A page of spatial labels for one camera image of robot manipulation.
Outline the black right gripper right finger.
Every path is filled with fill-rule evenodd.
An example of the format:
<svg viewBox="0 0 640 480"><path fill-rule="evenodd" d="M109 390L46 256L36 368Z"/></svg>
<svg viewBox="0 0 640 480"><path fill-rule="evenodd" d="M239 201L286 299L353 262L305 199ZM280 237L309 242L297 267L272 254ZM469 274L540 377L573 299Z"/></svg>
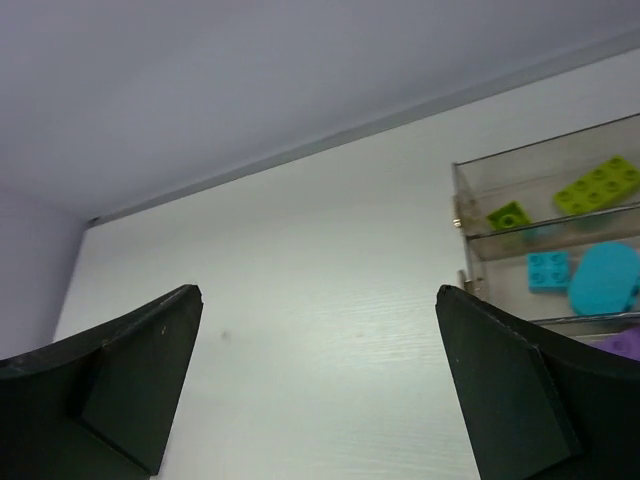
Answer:
<svg viewBox="0 0 640 480"><path fill-rule="evenodd" d="M481 478L638 478L637 361L450 285L436 315Z"/></svg>

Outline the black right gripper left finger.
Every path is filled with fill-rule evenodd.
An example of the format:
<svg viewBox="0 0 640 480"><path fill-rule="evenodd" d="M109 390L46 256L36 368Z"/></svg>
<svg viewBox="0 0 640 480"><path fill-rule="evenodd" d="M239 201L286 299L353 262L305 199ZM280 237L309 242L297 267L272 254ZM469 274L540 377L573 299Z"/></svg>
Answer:
<svg viewBox="0 0 640 480"><path fill-rule="evenodd" d="M2 478L158 475L202 310L200 289L183 285L2 360Z"/></svg>

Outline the purple rounded lego brick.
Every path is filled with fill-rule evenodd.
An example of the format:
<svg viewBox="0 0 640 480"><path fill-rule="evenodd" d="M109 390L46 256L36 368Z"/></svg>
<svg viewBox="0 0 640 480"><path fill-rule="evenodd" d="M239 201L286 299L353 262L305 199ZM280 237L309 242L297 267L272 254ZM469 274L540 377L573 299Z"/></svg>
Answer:
<svg viewBox="0 0 640 480"><path fill-rule="evenodd" d="M640 329L638 326L616 333L592 344L594 348L631 360L640 360Z"/></svg>

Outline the small teal lego cube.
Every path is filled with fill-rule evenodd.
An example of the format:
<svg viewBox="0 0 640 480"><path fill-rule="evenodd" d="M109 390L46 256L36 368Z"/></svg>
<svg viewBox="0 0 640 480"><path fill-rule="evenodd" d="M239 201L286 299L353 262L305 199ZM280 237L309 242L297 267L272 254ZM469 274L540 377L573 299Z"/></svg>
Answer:
<svg viewBox="0 0 640 480"><path fill-rule="evenodd" d="M531 293L564 293L571 278L567 251L534 252L526 256L528 289Z"/></svg>

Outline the teal rounded lego brick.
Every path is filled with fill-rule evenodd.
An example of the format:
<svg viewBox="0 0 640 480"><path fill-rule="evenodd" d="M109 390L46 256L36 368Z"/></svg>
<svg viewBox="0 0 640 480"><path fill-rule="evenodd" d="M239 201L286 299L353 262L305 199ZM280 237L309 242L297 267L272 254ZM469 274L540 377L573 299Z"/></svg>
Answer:
<svg viewBox="0 0 640 480"><path fill-rule="evenodd" d="M639 253L618 242L599 243L582 256L568 288L577 315L630 311L639 293Z"/></svg>

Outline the green lego brick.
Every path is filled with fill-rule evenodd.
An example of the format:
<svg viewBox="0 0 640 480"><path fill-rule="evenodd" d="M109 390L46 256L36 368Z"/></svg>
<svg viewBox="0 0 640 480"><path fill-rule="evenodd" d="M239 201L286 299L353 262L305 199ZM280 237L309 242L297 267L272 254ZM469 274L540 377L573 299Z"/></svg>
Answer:
<svg viewBox="0 0 640 480"><path fill-rule="evenodd" d="M639 189L639 170L613 156L553 195L566 215L582 215L621 204Z"/></svg>

